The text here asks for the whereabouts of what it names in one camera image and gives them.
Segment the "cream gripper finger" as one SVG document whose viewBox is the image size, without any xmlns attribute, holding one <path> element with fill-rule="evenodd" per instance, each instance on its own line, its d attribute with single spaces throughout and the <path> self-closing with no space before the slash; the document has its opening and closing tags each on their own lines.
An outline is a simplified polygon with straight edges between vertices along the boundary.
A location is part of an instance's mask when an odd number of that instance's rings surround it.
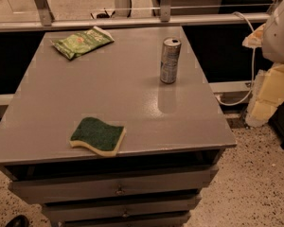
<svg viewBox="0 0 284 227">
<path fill-rule="evenodd" d="M 255 31 L 248 35 L 242 42 L 244 47 L 259 48 L 262 47 L 263 30 L 265 25 L 259 26 Z"/>
</svg>

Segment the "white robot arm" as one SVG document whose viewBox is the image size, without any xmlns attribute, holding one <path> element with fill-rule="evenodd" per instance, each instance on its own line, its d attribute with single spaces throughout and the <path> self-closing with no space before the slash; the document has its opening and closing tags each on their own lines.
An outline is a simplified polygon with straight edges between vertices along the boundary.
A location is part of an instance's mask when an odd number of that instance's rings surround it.
<svg viewBox="0 0 284 227">
<path fill-rule="evenodd" d="M 262 50 L 265 59 L 284 64 L 284 0 L 265 24 L 247 36 L 242 45 Z"/>
</svg>

